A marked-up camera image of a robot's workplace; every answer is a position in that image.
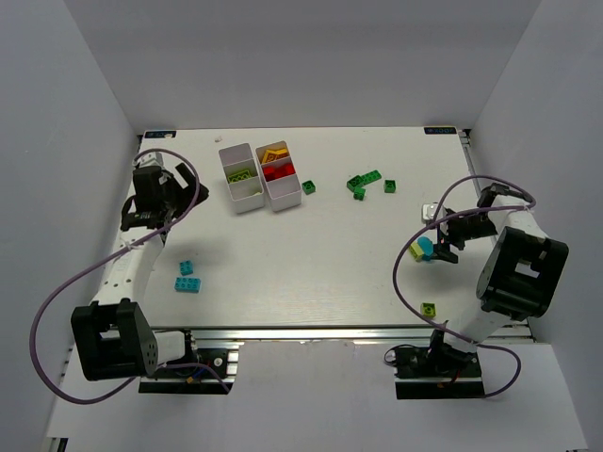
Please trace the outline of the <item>lime square lego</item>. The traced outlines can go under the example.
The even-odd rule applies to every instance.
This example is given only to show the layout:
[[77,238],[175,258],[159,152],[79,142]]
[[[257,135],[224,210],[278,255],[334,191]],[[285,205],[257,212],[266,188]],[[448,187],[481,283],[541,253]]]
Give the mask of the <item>lime square lego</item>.
[[423,260],[424,258],[424,251],[423,249],[420,247],[420,245],[414,241],[410,246],[408,251],[410,252],[410,254],[412,255],[413,259],[417,262],[420,262]]
[[434,303],[422,303],[420,305],[420,312],[427,318],[436,317],[436,306]]

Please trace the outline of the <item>lime long lego brick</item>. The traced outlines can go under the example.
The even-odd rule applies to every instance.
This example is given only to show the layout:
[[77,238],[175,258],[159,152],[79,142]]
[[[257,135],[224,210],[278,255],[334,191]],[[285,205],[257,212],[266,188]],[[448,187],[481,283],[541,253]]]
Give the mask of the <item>lime long lego brick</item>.
[[228,175],[227,181],[229,184],[234,184],[251,178],[253,178],[253,173],[249,169],[243,169]]

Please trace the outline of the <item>red curved lego brick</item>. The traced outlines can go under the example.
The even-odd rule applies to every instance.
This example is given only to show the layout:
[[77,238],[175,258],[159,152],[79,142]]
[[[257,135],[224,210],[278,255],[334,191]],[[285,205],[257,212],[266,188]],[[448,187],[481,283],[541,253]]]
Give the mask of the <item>red curved lego brick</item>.
[[275,171],[277,169],[278,168],[276,168],[276,167],[264,167],[263,168],[263,175],[264,175],[264,178],[265,178],[265,180],[267,182],[271,182],[271,181],[277,180],[275,178]]

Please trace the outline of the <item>orange yellow lego brick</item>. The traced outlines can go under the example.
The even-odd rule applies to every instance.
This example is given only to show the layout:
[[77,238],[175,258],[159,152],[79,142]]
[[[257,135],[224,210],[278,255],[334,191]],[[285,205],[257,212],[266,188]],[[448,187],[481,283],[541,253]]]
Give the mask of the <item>orange yellow lego brick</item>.
[[289,156],[289,152],[287,147],[280,149],[266,149],[261,159],[261,164],[266,165],[268,163],[274,162],[281,158],[285,158]]

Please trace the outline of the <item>red lego piece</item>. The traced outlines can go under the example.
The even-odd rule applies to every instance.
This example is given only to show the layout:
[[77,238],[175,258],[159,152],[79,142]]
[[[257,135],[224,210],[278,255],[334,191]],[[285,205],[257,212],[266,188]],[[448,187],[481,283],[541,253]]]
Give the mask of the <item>red lego piece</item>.
[[295,174],[295,168],[292,163],[282,165],[275,171],[275,178],[280,179]]

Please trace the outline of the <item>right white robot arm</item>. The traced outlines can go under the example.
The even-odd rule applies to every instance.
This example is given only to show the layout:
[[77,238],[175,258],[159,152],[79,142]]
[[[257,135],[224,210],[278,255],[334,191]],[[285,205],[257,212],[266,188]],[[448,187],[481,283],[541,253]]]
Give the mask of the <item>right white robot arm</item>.
[[437,227],[432,258],[452,264],[458,262],[452,250],[463,250],[467,241],[497,240],[477,282],[478,300],[446,322],[443,343],[451,349],[473,353],[508,322],[540,317],[549,308],[569,247],[540,228],[530,203],[529,196],[493,184],[480,194],[479,213]]

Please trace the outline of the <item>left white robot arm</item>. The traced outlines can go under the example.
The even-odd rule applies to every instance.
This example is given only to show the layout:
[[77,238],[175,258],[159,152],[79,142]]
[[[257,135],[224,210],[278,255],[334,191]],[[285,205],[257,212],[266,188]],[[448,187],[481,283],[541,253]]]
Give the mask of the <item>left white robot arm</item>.
[[134,169],[135,192],[122,207],[120,256],[109,262],[92,302],[72,313],[73,336],[88,380],[150,377],[162,364],[194,359],[189,331],[155,331],[141,309],[167,240],[163,226],[208,197],[207,188],[186,165],[177,165],[176,172],[181,181],[159,164]]

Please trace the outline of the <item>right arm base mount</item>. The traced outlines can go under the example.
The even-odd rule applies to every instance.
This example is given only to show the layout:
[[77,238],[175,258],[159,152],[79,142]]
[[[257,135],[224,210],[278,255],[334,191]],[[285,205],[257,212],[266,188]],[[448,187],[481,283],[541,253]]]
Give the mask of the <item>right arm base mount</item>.
[[465,353],[444,342],[444,333],[434,331],[427,347],[403,344],[383,355],[395,369],[398,400],[472,399],[485,396],[476,352]]

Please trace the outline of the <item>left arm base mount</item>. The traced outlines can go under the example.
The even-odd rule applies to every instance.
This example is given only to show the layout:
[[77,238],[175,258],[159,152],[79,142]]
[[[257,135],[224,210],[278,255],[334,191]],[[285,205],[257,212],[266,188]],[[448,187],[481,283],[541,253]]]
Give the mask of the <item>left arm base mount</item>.
[[150,377],[141,377],[139,393],[144,395],[227,395],[232,389],[238,363],[239,345],[196,337],[180,330],[184,354],[161,363]]

